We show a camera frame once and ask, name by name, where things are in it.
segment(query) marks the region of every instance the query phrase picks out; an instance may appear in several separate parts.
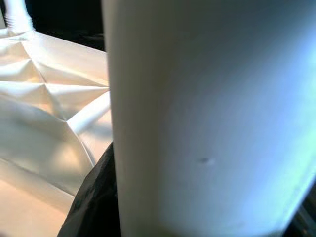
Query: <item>white cylinder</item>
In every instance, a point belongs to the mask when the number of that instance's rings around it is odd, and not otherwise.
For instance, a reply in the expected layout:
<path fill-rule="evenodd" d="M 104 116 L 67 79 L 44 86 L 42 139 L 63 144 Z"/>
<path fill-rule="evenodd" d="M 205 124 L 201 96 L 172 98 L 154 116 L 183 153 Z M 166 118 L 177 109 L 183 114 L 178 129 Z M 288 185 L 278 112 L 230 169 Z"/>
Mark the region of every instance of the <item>white cylinder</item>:
<path fill-rule="evenodd" d="M 316 172 L 315 9 L 106 1 L 123 236 L 283 232 Z"/>
<path fill-rule="evenodd" d="M 33 30 L 32 19 L 26 10 L 24 0 L 4 0 L 4 3 L 5 21 L 12 35 Z"/>
<path fill-rule="evenodd" d="M 67 123 L 75 134 L 82 133 L 110 109 L 110 92 L 99 96 L 71 117 Z"/>

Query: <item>white column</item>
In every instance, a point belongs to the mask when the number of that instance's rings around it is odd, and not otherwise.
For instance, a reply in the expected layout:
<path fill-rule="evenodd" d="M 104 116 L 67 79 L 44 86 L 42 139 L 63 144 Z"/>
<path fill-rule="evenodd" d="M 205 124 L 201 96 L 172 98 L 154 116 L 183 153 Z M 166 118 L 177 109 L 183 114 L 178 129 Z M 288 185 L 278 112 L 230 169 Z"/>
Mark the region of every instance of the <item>white column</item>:
<path fill-rule="evenodd" d="M 26 10 L 24 0 L 4 0 L 4 3 L 5 21 L 12 35 L 33 30 L 32 19 Z"/>
<path fill-rule="evenodd" d="M 282 233 L 316 172 L 315 9 L 105 2 L 123 236 Z"/>

